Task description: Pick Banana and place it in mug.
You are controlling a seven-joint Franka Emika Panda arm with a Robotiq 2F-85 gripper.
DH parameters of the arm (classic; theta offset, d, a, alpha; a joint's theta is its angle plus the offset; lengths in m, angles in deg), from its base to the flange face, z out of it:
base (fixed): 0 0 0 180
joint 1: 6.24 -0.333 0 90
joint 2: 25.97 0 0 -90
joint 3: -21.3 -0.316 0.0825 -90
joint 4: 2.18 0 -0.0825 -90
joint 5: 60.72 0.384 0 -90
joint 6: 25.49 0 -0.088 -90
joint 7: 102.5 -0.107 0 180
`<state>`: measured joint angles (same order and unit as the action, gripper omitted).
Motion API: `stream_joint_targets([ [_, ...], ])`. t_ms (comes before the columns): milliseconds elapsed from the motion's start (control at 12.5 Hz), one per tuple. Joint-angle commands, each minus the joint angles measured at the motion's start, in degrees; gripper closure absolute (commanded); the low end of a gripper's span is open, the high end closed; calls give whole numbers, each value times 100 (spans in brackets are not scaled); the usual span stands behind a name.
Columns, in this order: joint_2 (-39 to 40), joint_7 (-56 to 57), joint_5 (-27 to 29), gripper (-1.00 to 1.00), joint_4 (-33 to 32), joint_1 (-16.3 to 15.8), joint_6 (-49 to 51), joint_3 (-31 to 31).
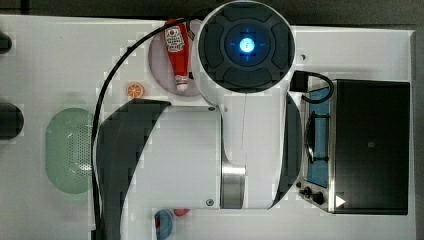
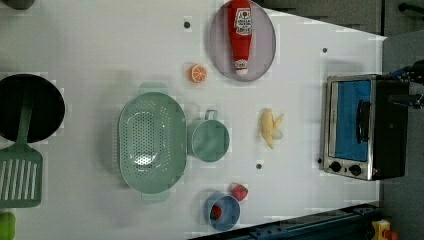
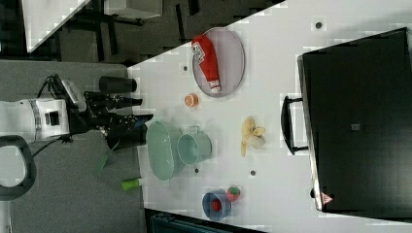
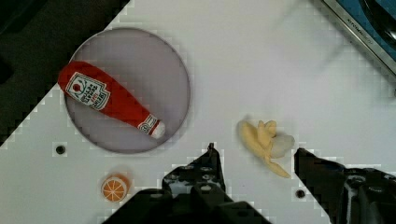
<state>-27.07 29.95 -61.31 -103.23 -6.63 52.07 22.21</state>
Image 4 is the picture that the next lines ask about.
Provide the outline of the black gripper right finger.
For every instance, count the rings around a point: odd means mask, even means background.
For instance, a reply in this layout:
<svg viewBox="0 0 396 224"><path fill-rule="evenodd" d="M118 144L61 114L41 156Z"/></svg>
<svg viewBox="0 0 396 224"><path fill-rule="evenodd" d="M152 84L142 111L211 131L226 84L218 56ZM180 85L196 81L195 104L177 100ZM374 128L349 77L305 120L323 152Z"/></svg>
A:
<svg viewBox="0 0 396 224"><path fill-rule="evenodd" d="M396 224L394 175L375 168L347 168L304 148L294 154L294 172L332 224Z"/></svg>

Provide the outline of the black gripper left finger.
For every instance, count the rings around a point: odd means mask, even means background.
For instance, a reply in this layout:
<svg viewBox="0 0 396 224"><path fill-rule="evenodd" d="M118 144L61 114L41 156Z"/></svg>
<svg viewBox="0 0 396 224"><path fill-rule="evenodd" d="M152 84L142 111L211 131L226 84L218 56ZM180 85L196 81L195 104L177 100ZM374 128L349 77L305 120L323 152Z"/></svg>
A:
<svg viewBox="0 0 396 224"><path fill-rule="evenodd" d="M162 189L168 190L176 198L179 194L190 194L196 184L214 184L226 190L220 155L214 143L210 143L199 158L165 175Z"/></svg>

